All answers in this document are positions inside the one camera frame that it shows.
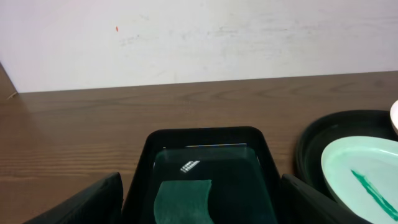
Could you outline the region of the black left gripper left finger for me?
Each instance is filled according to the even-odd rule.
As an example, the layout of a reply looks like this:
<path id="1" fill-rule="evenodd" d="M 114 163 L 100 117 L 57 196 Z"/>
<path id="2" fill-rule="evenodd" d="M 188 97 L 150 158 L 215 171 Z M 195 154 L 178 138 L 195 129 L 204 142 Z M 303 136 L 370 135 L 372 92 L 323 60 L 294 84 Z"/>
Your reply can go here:
<path id="1" fill-rule="evenodd" d="M 28 220 L 28 224 L 75 224 L 121 222 L 123 183 L 113 172 L 50 210 Z"/>

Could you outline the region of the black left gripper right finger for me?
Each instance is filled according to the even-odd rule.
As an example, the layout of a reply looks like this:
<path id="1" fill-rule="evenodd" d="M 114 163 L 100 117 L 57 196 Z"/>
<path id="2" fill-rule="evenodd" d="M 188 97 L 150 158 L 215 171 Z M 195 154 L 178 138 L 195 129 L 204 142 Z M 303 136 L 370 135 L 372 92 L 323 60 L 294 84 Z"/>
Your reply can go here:
<path id="1" fill-rule="evenodd" d="M 287 223 L 367 224 L 367 221 L 341 207 L 291 174 L 280 179 L 283 215 Z"/>

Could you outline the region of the mint green stained plate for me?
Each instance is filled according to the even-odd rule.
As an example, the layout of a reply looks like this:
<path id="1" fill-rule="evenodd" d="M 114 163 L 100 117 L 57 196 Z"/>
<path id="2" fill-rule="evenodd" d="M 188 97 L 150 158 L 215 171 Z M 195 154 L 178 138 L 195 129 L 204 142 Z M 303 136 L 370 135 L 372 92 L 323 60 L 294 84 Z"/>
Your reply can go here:
<path id="1" fill-rule="evenodd" d="M 329 143 L 321 167 L 343 207 L 371 223 L 397 223 L 397 142 L 350 136 Z"/>

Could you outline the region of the green scrubbing sponge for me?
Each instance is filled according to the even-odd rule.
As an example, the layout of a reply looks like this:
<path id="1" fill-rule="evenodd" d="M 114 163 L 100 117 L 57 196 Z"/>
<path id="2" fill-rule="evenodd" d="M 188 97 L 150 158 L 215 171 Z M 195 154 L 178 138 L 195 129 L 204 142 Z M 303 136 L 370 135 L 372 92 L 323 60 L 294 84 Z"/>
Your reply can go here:
<path id="1" fill-rule="evenodd" d="M 154 200 L 157 224 L 212 224 L 208 210 L 211 180 L 168 180 Z"/>

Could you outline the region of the white plate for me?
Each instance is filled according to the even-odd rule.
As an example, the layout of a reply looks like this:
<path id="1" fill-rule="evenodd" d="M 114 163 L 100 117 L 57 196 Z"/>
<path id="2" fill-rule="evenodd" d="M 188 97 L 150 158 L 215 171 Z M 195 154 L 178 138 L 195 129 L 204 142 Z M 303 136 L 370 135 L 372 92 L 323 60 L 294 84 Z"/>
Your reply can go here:
<path id="1" fill-rule="evenodd" d="M 398 134 L 398 100 L 396 100 L 390 108 L 390 119 L 392 127 L 396 134 Z"/>

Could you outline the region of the black rectangular tray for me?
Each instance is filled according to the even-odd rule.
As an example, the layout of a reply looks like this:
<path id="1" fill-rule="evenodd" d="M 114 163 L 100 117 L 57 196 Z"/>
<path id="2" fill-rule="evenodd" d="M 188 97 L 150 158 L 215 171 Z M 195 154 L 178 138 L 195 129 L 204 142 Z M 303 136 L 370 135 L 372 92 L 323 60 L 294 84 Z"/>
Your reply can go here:
<path id="1" fill-rule="evenodd" d="M 149 134 L 122 210 L 123 223 L 156 223 L 154 200 L 168 180 L 211 180 L 213 223 L 285 223 L 280 175 L 251 126 L 161 129 Z"/>

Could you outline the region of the black round tray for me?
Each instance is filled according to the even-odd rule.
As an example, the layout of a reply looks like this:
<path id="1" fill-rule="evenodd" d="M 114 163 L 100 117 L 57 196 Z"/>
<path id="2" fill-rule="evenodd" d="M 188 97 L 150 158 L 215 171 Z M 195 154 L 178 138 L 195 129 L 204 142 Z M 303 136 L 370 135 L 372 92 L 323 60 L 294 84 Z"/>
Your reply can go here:
<path id="1" fill-rule="evenodd" d="M 326 115 L 309 125 L 299 137 L 294 152 L 295 175 L 333 199 L 322 172 L 322 152 L 334 140 L 349 136 L 397 140 L 388 111 L 350 110 Z"/>

